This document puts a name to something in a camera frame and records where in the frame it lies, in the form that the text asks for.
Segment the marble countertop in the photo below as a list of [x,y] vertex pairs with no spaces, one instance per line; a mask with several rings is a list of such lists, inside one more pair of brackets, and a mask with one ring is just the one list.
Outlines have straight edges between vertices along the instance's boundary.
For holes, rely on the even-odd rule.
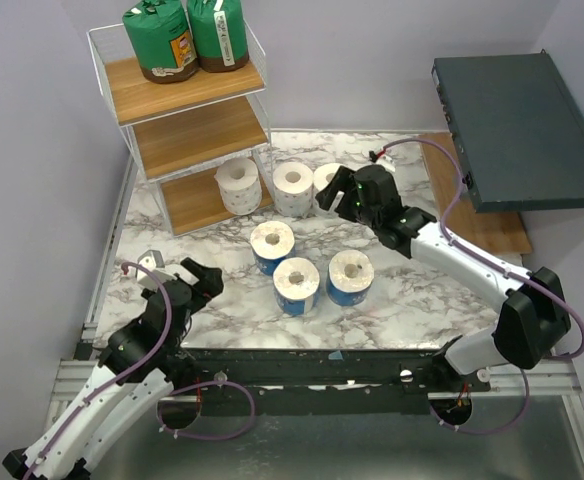
[[[312,169],[329,162],[360,167],[367,164],[365,152],[400,137],[274,133],[272,159],[275,165],[297,160]],[[435,213],[419,145],[395,148],[392,159],[404,203]],[[297,255],[311,260],[321,272],[319,303],[303,316],[290,317],[279,309],[271,277],[261,274],[254,263],[250,233],[268,220],[290,225]],[[438,348],[457,335],[473,333],[496,320],[496,313],[452,278],[384,248],[366,227],[340,219],[288,218],[268,207],[173,238],[163,229],[148,188],[137,181],[98,319],[95,347],[103,347],[113,331],[143,311],[141,288],[121,273],[120,265],[124,260],[136,261],[148,249],[160,250],[172,272],[184,272],[178,263],[186,256],[223,269],[224,293],[193,318],[184,346]],[[325,275],[330,258],[345,249],[369,256],[375,280],[363,303],[343,308],[325,294]],[[509,255],[507,260],[521,261],[518,255]]]

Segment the wooden board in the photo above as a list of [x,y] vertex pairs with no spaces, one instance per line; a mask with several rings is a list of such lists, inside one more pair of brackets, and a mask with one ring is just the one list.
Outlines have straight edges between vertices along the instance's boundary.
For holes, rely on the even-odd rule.
[[[421,138],[439,143],[458,162],[450,134],[431,133],[422,135]],[[422,145],[422,150],[437,208],[442,215],[455,194],[456,172],[450,161],[436,148]],[[476,213],[472,202],[462,198],[450,213],[448,227],[492,254],[532,252],[523,222],[516,212]]]
[[263,89],[252,62],[234,72],[199,70],[184,82],[160,85],[146,80],[136,58],[105,65],[119,125]]
[[[215,173],[216,168],[211,168],[161,185],[174,235],[182,235],[234,217],[223,205],[214,179]],[[260,180],[263,200],[259,208],[272,204],[263,178]]]
[[148,178],[268,141],[245,97],[143,122],[133,128]]

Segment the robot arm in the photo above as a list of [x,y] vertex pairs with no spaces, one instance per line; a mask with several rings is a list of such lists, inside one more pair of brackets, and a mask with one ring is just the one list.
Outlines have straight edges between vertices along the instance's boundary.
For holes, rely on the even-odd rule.
[[570,319],[564,309],[510,277],[512,273],[529,278],[563,299],[554,272],[542,268],[530,273],[453,237],[505,272],[498,273],[451,245],[434,216],[403,205],[392,174],[382,166],[369,165],[356,172],[340,167],[316,199],[321,208],[328,209],[338,194],[343,195],[335,209],[339,217],[368,226],[385,247],[450,275],[499,313],[495,326],[456,338],[443,347],[441,356],[457,374],[505,363],[533,368],[569,331]]
[[[223,292],[220,269],[203,267],[190,258],[181,265],[198,279],[196,283],[190,285],[178,275],[166,273],[156,251],[139,259],[136,279],[146,287],[141,294],[147,301],[145,312],[110,336],[82,393],[50,430],[29,448],[7,455],[3,465],[13,478],[89,478],[107,449],[148,408],[174,390],[173,381],[184,368],[178,359],[179,346],[191,315]],[[162,283],[169,297],[169,326],[163,294],[156,291],[152,277]]]

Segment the white toilet paper roll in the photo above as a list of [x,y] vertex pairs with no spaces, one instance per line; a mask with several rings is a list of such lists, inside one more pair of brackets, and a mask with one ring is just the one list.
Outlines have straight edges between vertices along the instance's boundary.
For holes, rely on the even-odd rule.
[[272,275],[283,260],[295,255],[294,233],[283,222],[264,222],[256,227],[250,245],[257,267],[266,275]]
[[314,171],[314,192],[312,194],[312,211],[315,215],[321,217],[335,217],[334,209],[337,207],[341,198],[343,198],[343,192],[339,192],[332,203],[329,210],[323,210],[319,207],[319,202],[316,201],[316,194],[328,186],[330,180],[334,177],[334,174],[341,166],[340,163],[328,163],[326,165],[321,165]]
[[221,165],[214,176],[219,184],[225,208],[235,215],[256,210],[262,199],[259,171],[252,159],[232,158]]
[[352,306],[365,300],[373,280],[374,267],[367,255],[344,250],[330,260],[326,290],[337,305]]
[[319,271],[305,258],[283,260],[274,271],[274,294],[285,313],[309,312],[319,298]]
[[278,212],[290,217],[305,216],[312,207],[312,170],[299,162],[286,162],[273,174],[274,204]]

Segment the wire shelf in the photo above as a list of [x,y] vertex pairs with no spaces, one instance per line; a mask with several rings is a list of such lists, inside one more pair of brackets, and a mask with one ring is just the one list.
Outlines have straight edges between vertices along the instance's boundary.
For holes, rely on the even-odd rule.
[[[271,190],[271,176],[272,176],[272,165],[271,165],[271,142],[272,133],[270,127],[270,120],[267,114],[267,65],[266,56],[263,47],[257,40],[254,32],[250,26],[245,23],[246,38],[248,44],[248,51],[250,54],[250,62],[254,65],[254,69],[258,72],[261,78],[262,88],[253,88],[245,92],[237,92],[236,94],[226,95],[220,98],[214,98],[210,101],[205,101],[203,103],[197,103],[195,105],[186,105],[183,108],[177,108],[170,110],[159,115],[152,116],[147,119],[140,119],[138,121],[132,121],[129,123],[124,123],[119,126],[121,135],[132,154],[136,165],[139,167],[139,174],[142,176],[145,182],[149,184],[152,196],[154,197],[161,213],[164,217],[164,223],[168,230],[172,231],[171,219],[168,206],[166,205],[165,198],[161,189],[161,184],[182,178],[184,176],[192,175],[204,170],[217,168],[224,162],[231,158],[241,157],[241,156],[252,156],[259,165],[259,170],[264,176],[264,180],[268,189]],[[94,63],[94,70],[96,73],[97,81],[99,84],[99,90],[103,99],[110,110],[112,116],[119,121],[117,116],[117,111],[114,103],[114,97],[112,93],[112,85],[107,75],[106,65],[112,62],[119,62],[121,60],[127,60],[134,58],[134,49],[130,43],[125,27],[122,23],[115,25],[109,25],[105,27],[95,28],[87,33],[88,43],[90,46],[90,51],[92,53],[92,60]],[[134,124],[138,124],[145,121],[153,121],[158,118],[163,118],[169,115],[175,115],[178,113],[185,112],[187,110],[192,110],[195,108],[201,108],[213,103],[219,103],[233,98],[245,96],[252,108],[254,115],[256,116],[259,125],[263,129],[267,137],[267,142],[260,145],[253,145],[249,148],[245,148],[230,154],[224,155],[222,157],[217,157],[212,160],[207,160],[186,168],[175,170],[169,174],[162,175],[157,178],[148,179],[144,170],[143,158],[141,151],[137,142],[136,134],[133,128]]]

